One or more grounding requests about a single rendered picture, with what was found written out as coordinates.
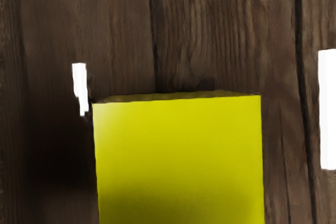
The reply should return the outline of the yellow-green block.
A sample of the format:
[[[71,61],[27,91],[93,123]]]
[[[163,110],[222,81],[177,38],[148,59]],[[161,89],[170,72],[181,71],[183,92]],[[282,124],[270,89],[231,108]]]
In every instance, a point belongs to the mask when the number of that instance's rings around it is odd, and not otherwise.
[[[92,108],[99,224],[265,224],[259,95]]]

